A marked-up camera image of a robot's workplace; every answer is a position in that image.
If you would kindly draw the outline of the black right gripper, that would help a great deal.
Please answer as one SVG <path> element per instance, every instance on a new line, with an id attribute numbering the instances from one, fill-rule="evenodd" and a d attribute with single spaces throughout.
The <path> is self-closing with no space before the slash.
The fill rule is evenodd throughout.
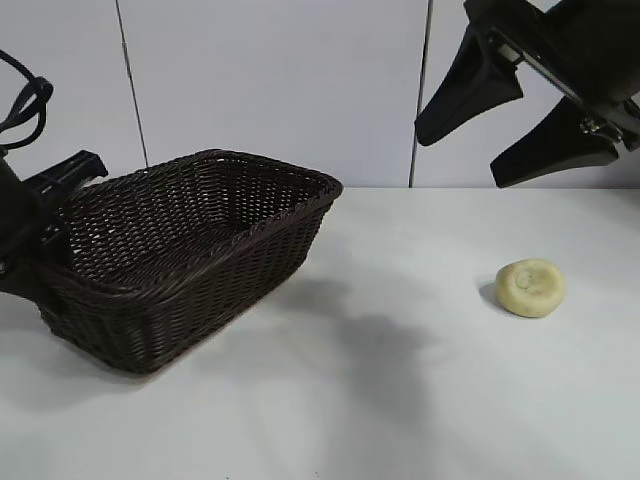
<path id="1" fill-rule="evenodd" d="M 616 144 L 639 147 L 639 4 L 467 1 L 469 19 L 441 85 L 414 122 L 430 146 L 474 117 L 524 96 L 521 63 L 563 95 L 490 164 L 499 188 L 561 171 L 607 166 Z"/>

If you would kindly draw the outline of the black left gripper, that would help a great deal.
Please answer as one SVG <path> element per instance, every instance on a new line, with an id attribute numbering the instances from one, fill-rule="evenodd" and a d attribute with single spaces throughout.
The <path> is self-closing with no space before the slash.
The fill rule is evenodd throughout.
<path id="1" fill-rule="evenodd" d="M 87 183 L 107 175 L 101 158 L 85 150 L 25 180 L 1 161 L 2 293 L 29 300 L 53 316 L 63 313 L 49 270 L 36 259 L 19 257 L 43 255 L 70 265 L 70 227 L 61 206 Z"/>

